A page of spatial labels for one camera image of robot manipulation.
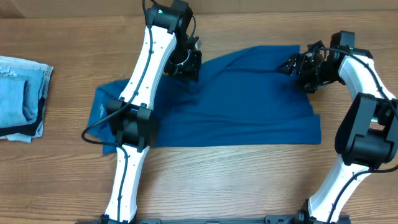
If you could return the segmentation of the dark blue t-shirt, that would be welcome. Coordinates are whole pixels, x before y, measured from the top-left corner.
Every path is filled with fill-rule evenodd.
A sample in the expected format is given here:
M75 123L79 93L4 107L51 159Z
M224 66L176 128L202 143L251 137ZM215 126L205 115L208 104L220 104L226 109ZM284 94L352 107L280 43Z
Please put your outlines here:
M160 79L157 147L320 144L319 115L278 67L297 45L261 45L202 64L195 82Z

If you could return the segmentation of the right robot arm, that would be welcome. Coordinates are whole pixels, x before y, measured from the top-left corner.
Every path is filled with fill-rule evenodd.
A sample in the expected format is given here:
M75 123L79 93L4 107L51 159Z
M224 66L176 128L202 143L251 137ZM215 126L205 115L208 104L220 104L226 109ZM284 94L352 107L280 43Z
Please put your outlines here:
M336 161L320 188L295 215L268 215L266 223L350 223L345 203L371 174L381 174L397 154L397 99L384 86L370 51L355 46L355 34L341 30L291 55L278 71L297 75L307 93L334 82L348 88L353 102L335 136Z

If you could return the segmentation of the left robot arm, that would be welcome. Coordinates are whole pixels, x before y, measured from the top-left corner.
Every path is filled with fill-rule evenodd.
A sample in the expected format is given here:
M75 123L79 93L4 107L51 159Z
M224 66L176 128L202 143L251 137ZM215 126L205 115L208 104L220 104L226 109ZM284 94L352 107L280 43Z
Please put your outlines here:
M159 131L154 103L162 75L198 80L201 66L198 37L187 32L194 20L187 2L153 4L144 10L144 19L144 41L131 78L118 99L106 107L118 161L102 223L131 223L136 217L142 166Z

